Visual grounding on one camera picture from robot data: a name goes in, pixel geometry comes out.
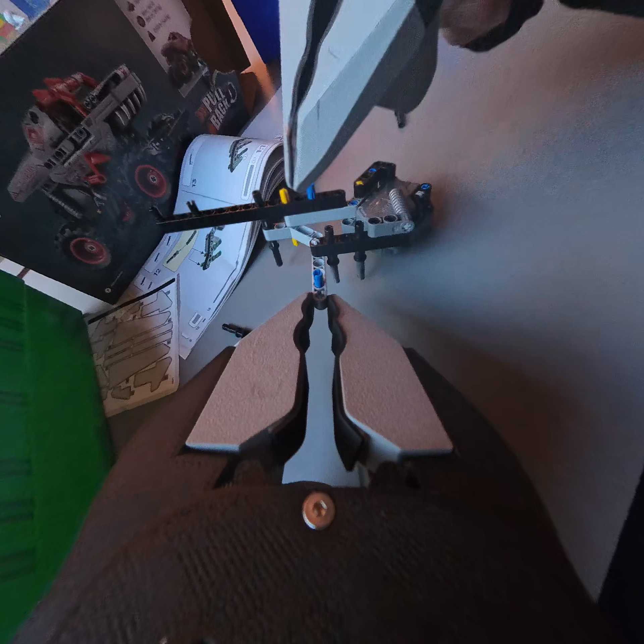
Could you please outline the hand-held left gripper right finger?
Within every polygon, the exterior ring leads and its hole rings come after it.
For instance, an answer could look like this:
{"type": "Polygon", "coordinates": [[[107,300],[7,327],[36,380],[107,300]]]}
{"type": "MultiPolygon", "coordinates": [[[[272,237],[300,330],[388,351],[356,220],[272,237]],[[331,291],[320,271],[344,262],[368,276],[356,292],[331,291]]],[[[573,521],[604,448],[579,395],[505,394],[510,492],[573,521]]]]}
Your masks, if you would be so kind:
{"type": "Polygon", "coordinates": [[[337,295],[327,299],[334,438],[344,468],[449,455],[453,443],[400,343],[337,295]]]}

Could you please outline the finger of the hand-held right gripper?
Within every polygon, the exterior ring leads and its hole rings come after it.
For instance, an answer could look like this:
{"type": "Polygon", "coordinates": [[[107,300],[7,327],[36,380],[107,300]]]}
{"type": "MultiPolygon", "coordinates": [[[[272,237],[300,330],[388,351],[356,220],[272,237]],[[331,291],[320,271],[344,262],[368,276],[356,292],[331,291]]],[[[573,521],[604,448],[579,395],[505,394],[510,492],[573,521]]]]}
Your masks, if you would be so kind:
{"type": "Polygon", "coordinates": [[[311,144],[308,96],[316,68],[315,1],[280,1],[281,85],[284,133],[296,129],[299,144],[311,144]]]}
{"type": "Polygon", "coordinates": [[[339,155],[374,107],[405,116],[437,66],[438,1],[315,1],[316,68],[308,96],[311,144],[288,134],[288,186],[303,191],[339,155]]]}

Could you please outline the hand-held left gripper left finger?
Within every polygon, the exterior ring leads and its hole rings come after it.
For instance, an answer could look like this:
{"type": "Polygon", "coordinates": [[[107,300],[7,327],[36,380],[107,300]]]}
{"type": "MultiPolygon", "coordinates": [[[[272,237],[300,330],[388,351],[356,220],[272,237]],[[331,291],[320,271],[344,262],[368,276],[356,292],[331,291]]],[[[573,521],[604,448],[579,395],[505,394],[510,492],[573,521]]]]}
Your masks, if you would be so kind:
{"type": "Polygon", "coordinates": [[[305,353],[314,309],[313,295],[302,294],[238,342],[187,447],[241,451],[295,417],[307,382],[305,353]]]}

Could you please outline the black and grey lego chassis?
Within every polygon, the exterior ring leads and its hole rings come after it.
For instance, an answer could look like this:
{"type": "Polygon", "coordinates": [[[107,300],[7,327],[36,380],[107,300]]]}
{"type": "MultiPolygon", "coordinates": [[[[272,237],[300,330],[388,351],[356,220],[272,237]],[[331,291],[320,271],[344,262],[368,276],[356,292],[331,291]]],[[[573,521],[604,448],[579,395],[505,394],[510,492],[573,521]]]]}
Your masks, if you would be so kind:
{"type": "Polygon", "coordinates": [[[221,223],[257,221],[278,267],[282,265],[279,242],[285,239],[308,246],[313,260],[323,260],[340,282],[339,258],[353,256],[359,279],[365,278],[366,254],[403,249],[426,236],[434,214],[433,186],[429,182],[402,181],[396,166],[376,161],[353,184],[353,198],[343,190],[307,194],[290,189],[265,204],[254,193],[252,208],[215,217],[208,213],[177,218],[155,215],[164,234],[199,230],[217,219],[221,223]]]}

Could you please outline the lego sticker sheet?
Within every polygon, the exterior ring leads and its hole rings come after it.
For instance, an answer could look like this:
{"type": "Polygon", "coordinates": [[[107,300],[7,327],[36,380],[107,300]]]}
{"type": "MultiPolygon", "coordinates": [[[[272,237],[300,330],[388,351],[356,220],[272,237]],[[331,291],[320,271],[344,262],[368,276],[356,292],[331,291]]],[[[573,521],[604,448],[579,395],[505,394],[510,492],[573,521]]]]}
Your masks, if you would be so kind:
{"type": "Polygon", "coordinates": [[[177,278],[86,319],[86,325],[107,417],[178,390],[177,278]]]}

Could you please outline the lego instruction booklet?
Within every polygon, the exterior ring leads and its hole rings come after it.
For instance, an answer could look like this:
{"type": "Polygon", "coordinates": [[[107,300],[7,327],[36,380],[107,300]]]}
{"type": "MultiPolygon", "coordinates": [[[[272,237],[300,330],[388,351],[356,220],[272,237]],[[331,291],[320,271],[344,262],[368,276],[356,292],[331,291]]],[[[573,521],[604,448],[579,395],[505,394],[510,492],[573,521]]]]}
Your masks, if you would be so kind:
{"type": "MultiPolygon", "coordinates": [[[[180,172],[174,215],[236,214],[268,204],[284,179],[283,141],[247,136],[200,135],[189,146],[180,172]]],[[[196,230],[196,241],[178,264],[179,355],[187,359],[237,287],[260,224],[213,219],[196,230]]]]}

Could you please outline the lego monster truck box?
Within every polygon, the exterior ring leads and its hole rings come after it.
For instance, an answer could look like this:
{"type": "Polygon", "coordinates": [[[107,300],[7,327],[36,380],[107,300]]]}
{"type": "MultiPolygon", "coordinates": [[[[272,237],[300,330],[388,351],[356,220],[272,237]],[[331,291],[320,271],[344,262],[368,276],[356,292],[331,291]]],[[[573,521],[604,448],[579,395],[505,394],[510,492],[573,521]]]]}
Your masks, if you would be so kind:
{"type": "Polygon", "coordinates": [[[1,256],[116,302],[199,135],[237,135],[250,62],[222,1],[16,1],[1,54],[1,256]]]}

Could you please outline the person's right hand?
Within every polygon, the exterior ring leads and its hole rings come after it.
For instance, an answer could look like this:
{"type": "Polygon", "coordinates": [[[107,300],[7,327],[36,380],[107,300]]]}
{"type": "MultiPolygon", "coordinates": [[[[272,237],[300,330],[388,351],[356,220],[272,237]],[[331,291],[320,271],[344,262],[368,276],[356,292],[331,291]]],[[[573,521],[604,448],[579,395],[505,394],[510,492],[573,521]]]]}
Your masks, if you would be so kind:
{"type": "Polygon", "coordinates": [[[510,12],[510,1],[443,1],[440,29],[454,46],[466,44],[503,24],[510,12]]]}

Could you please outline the green plastic bin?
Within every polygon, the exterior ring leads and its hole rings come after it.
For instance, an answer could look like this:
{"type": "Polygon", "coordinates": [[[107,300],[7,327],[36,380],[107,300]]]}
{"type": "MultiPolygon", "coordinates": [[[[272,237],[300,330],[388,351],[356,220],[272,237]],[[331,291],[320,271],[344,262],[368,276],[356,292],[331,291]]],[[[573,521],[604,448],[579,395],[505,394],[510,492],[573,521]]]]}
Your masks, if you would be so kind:
{"type": "Polygon", "coordinates": [[[113,463],[82,314],[1,272],[1,642],[49,590],[113,463]]]}

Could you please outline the colourful printed box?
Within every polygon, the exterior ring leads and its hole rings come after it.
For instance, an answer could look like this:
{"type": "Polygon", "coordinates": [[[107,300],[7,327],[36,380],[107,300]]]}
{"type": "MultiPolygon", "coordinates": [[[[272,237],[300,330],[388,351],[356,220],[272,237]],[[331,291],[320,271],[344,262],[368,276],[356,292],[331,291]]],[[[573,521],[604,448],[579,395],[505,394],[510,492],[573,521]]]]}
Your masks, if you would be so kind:
{"type": "Polygon", "coordinates": [[[50,7],[50,1],[1,1],[1,53],[50,7]]]}

